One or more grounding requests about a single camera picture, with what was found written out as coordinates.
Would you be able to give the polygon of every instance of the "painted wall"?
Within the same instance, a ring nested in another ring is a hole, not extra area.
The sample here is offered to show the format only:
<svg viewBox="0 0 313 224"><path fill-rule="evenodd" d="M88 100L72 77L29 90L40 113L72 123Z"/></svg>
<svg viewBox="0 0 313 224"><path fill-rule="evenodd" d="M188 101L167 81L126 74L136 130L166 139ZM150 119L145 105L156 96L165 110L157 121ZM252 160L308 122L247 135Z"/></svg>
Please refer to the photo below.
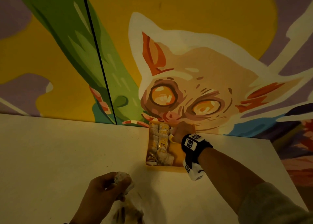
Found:
<svg viewBox="0 0 313 224"><path fill-rule="evenodd" d="M0 112L270 139L313 189L313 0L0 7Z"/></svg>

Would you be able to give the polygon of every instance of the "gray sleeve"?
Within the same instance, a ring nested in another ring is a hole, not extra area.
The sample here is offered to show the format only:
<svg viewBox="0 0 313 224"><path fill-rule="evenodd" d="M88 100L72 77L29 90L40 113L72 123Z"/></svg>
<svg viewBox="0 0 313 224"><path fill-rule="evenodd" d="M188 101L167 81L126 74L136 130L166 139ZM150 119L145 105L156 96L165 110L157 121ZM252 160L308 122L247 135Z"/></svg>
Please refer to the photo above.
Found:
<svg viewBox="0 0 313 224"><path fill-rule="evenodd" d="M274 185L262 183L251 190L238 212L240 224L309 224L313 213L295 205Z"/></svg>

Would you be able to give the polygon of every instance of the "cat's face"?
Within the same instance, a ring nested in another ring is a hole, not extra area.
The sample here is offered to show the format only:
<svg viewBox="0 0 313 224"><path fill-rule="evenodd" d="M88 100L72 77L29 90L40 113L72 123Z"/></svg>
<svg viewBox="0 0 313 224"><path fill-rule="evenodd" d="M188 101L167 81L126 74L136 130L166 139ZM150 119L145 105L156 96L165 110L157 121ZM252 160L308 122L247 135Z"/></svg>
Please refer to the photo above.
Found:
<svg viewBox="0 0 313 224"><path fill-rule="evenodd" d="M219 133L231 118L234 125L245 112L279 102L300 81L272 74L224 38L162 30L139 13L131 18L129 40L142 75L143 109L166 122L195 124L200 132Z"/></svg>

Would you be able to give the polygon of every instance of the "cat's eye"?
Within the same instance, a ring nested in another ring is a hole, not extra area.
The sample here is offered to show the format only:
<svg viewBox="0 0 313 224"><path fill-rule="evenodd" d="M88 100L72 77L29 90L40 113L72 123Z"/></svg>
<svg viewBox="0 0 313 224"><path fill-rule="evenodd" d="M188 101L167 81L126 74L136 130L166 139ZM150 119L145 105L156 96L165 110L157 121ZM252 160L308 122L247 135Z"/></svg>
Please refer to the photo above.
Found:
<svg viewBox="0 0 313 224"><path fill-rule="evenodd" d="M162 106L173 104L176 97L173 91L167 86L158 86L151 90L152 100Z"/></svg>
<svg viewBox="0 0 313 224"><path fill-rule="evenodd" d="M204 100L198 102L192 108L192 111L196 115L209 115L211 113L215 113L221 108L221 103L216 100Z"/></svg>

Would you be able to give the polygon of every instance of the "blue painted patch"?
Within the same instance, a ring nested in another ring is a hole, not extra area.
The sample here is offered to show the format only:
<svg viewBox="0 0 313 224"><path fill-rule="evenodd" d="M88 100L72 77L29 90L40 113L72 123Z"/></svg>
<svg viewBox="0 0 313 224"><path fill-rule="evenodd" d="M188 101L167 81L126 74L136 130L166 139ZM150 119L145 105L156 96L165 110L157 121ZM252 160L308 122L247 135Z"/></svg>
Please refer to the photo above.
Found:
<svg viewBox="0 0 313 224"><path fill-rule="evenodd" d="M227 135L251 138L272 127L276 123L276 119L283 116L284 114L277 117L263 117L244 123L237 123L233 130Z"/></svg>

